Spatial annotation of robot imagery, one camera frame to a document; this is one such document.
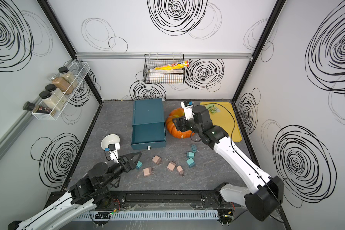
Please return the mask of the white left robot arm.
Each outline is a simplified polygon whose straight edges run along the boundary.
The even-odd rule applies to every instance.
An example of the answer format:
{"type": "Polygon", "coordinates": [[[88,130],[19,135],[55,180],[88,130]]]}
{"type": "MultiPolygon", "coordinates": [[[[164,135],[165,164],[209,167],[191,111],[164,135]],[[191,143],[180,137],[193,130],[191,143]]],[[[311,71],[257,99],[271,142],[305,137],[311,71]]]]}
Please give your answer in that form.
{"type": "Polygon", "coordinates": [[[142,152],[130,153],[118,158],[118,162],[108,166],[97,163],[87,174],[68,191],[41,212],[27,220],[15,220],[8,225],[9,230],[58,230],[79,215],[96,208],[107,208],[114,198],[110,187],[117,188],[112,182],[120,183],[122,173],[136,168],[142,152]]]}

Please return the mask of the teal drawer cabinet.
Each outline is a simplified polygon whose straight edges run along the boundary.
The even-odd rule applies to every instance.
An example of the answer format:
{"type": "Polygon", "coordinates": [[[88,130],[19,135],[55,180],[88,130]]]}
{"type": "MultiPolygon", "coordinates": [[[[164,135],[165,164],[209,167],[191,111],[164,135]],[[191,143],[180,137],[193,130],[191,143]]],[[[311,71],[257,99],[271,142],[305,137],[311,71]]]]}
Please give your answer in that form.
{"type": "Polygon", "coordinates": [[[134,102],[131,147],[134,150],[166,147],[166,128],[161,98],[134,102]]]}

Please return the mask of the pink plug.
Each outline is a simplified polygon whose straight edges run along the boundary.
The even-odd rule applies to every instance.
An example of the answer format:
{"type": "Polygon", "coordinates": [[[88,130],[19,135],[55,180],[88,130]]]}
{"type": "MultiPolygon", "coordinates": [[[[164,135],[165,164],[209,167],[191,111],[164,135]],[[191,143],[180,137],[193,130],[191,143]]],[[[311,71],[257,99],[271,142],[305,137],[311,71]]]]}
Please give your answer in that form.
{"type": "Polygon", "coordinates": [[[173,161],[170,161],[167,165],[167,169],[173,172],[175,168],[176,168],[176,163],[174,163],[173,161]]]}
{"type": "Polygon", "coordinates": [[[152,162],[155,163],[155,164],[161,164],[162,163],[162,158],[158,155],[155,155],[153,158],[152,158],[152,162]]]}
{"type": "Polygon", "coordinates": [[[153,169],[151,167],[147,167],[143,169],[144,177],[151,176],[153,174],[153,169]]]}
{"type": "Polygon", "coordinates": [[[184,176],[184,170],[183,170],[182,166],[179,165],[179,166],[177,166],[176,169],[178,171],[178,174],[183,177],[184,176]]]}

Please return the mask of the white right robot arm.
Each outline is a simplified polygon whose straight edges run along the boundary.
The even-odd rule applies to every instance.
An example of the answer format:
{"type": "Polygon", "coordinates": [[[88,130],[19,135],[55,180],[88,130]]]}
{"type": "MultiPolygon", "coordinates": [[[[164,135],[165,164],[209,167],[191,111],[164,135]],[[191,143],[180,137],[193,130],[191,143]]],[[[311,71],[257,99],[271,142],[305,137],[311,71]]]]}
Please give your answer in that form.
{"type": "Polygon", "coordinates": [[[213,124],[204,105],[194,106],[192,101],[183,101],[181,107],[185,114],[173,119],[176,129],[198,134],[201,141],[225,159],[246,184],[246,187],[231,184],[221,187],[219,193],[223,200],[247,208],[257,220],[264,221],[283,202],[282,179],[270,176],[250,160],[222,127],[213,124]]]}

